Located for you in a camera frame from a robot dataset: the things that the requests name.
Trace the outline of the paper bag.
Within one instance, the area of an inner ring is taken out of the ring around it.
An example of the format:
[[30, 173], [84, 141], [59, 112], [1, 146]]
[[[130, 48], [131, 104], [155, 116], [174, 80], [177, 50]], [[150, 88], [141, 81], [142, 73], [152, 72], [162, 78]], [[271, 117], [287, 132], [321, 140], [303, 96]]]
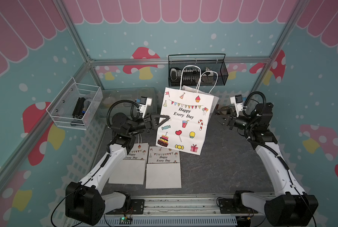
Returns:
[[181, 188], [180, 153], [177, 150], [149, 147], [146, 166], [146, 189]]
[[205, 73], [219, 78], [214, 71], [202, 72], [194, 80], [196, 90], [183, 89], [184, 70], [179, 78], [179, 89], [165, 88], [160, 114], [169, 119], [157, 129], [156, 145], [189, 154], [200, 155], [204, 146], [207, 127], [218, 103], [218, 97], [199, 90]]
[[149, 144], [135, 143], [132, 150], [115, 168], [109, 184], [136, 184], [144, 182]]

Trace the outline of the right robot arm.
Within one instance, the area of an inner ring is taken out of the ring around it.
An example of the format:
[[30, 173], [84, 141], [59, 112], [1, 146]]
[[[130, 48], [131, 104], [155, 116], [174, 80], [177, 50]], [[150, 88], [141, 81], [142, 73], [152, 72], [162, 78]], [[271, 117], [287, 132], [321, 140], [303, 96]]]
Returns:
[[263, 214], [274, 227], [305, 227], [315, 221], [318, 200], [298, 183], [281, 154], [275, 135], [269, 130], [273, 103], [267, 102], [259, 91], [250, 93], [246, 100], [236, 95], [231, 103], [228, 109], [214, 110], [213, 117], [230, 130], [243, 131], [243, 137], [263, 162], [275, 194], [275, 198], [268, 199], [252, 191], [237, 191], [238, 204]]

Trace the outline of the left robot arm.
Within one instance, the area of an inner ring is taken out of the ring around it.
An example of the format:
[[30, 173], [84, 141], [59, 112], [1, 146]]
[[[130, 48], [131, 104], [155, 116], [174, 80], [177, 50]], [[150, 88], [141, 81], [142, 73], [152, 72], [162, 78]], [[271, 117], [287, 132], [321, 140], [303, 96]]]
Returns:
[[65, 215], [80, 224], [96, 225], [106, 213], [131, 210], [130, 195], [113, 192], [102, 196], [102, 191], [114, 170], [134, 147], [136, 136], [156, 130], [170, 117], [147, 113], [152, 98], [141, 97], [136, 101], [119, 100], [108, 110], [106, 123], [113, 132], [113, 139], [106, 147], [106, 154], [79, 181], [71, 182], [61, 200], [65, 204]]

